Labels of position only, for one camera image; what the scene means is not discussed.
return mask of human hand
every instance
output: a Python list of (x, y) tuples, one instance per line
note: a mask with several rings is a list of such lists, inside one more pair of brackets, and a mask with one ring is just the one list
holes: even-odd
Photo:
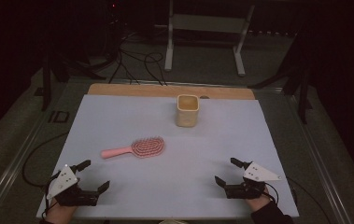
[[(264, 188), (264, 192), (268, 194), (269, 190), (267, 188)], [(264, 194), (261, 194), (261, 196), (259, 198), (246, 199), (246, 203), (252, 209), (252, 212), (256, 212), (259, 209), (265, 207), (267, 204), (269, 204), (270, 198)]]
[(77, 209), (77, 206), (61, 206), (57, 200), (53, 198), (45, 220), (56, 224), (67, 224), (72, 219)]

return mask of yellow square cup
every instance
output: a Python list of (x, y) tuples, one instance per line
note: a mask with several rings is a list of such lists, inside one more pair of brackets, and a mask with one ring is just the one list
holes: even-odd
[(177, 126), (194, 127), (199, 113), (199, 98), (195, 95), (181, 94), (177, 97)]

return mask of white tabletop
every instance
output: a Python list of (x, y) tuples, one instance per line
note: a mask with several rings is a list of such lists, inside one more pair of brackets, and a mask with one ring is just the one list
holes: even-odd
[[(80, 207), (76, 218), (249, 217), (248, 206), (242, 200), (227, 199), (215, 183), (215, 175), (228, 184), (243, 182), (244, 169), (232, 165), (232, 157), (255, 161), (280, 175), (282, 180), (269, 182), (278, 192), (278, 207), (299, 216), (258, 101), (201, 100), (193, 128), (176, 126), (176, 103), (170, 97), (85, 95), (54, 173), (66, 164), (91, 160), (91, 166), (77, 173), (79, 186), (96, 190), (110, 180), (110, 188), (96, 206)], [(135, 139), (151, 136), (164, 139), (160, 156), (100, 157), (103, 149), (127, 147)], [(37, 215), (43, 210), (42, 202)]]

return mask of white mounting plate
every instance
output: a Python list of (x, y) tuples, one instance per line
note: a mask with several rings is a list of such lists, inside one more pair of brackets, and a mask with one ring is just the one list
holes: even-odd
[(281, 176), (261, 167), (259, 164), (252, 162), (244, 172), (244, 177), (254, 181), (280, 180)]
[(77, 177), (72, 172), (71, 168), (68, 165), (66, 165), (58, 175), (54, 185), (52, 186), (46, 198), (49, 200), (55, 197), (59, 193), (63, 192), (64, 190), (70, 188), (72, 185), (76, 184), (77, 182), (78, 182)]

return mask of hairbrush bristles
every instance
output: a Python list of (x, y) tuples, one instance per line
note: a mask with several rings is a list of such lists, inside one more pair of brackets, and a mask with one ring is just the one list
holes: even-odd
[(103, 150), (101, 152), (101, 157), (107, 159), (130, 152), (136, 155), (136, 157), (146, 158), (157, 156), (161, 154), (163, 150), (164, 140), (160, 136), (157, 136), (135, 140), (130, 147)]

